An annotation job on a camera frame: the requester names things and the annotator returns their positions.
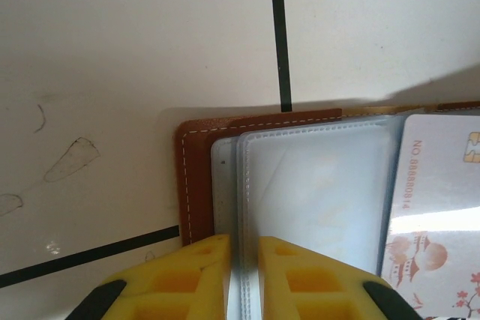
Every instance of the smudge mark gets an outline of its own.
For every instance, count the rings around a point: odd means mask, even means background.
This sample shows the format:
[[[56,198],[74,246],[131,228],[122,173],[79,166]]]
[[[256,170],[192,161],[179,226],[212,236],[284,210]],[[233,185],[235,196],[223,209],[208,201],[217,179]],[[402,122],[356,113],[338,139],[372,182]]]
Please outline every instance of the smudge mark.
[[[155,259],[155,254],[152,251],[148,251],[145,255],[145,262],[149,262]]]
[[[61,158],[45,173],[43,179],[49,183],[66,178],[100,156],[93,143],[85,138],[73,142]]]
[[[47,118],[45,117],[44,109],[42,108],[42,106],[40,104],[37,104],[37,106],[40,109],[40,112],[42,113],[42,124],[38,129],[36,129],[36,131],[33,132],[33,134],[36,134],[40,130],[42,130],[45,127],[45,124],[47,123]]]
[[[0,217],[23,206],[22,198],[15,194],[0,195]]]
[[[56,241],[50,241],[46,246],[45,246],[46,251],[48,251],[52,255],[58,255],[60,253],[60,246]]]

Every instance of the black tape strip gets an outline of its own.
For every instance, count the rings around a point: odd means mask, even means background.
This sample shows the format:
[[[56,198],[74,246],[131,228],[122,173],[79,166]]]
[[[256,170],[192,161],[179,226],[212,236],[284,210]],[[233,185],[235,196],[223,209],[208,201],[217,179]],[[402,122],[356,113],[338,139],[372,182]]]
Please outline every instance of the black tape strip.
[[[87,262],[94,262],[95,260],[124,253],[125,251],[130,251],[139,247],[159,243],[160,241],[176,238],[179,235],[179,226],[172,226],[166,229],[157,230],[156,232],[149,232],[148,234],[136,236],[134,238],[103,245],[102,247],[95,247],[94,249],[82,251],[81,253],[64,256],[63,258],[58,258],[49,262],[42,262],[27,268],[11,271],[10,273],[0,275],[0,288],[22,283],[57,271],[73,268]]]
[[[292,111],[292,90],[290,88],[290,68],[288,63],[287,21],[285,1],[271,0],[275,43],[277,45],[278,85],[280,86],[280,108],[282,112]]]
[[[374,281],[367,281],[363,288],[387,320],[423,320],[394,289]]]
[[[126,285],[124,280],[114,280],[96,287],[65,320],[101,320]]]

